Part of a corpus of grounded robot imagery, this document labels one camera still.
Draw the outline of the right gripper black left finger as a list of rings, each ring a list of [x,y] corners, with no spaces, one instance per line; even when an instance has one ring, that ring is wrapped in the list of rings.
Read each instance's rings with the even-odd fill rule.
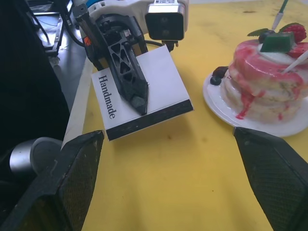
[[[40,138],[0,162],[3,231],[79,231],[92,200],[104,140],[101,130],[66,144]]]

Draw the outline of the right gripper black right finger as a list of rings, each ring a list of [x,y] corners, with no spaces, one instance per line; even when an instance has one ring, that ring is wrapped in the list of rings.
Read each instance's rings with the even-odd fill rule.
[[[235,127],[253,193],[275,231],[308,229],[308,164],[282,138]]]

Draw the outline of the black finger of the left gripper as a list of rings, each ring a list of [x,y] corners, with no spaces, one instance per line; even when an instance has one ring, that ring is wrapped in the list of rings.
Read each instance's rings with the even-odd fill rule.
[[[128,41],[108,47],[108,58],[118,93],[138,114],[147,114],[148,82]]]

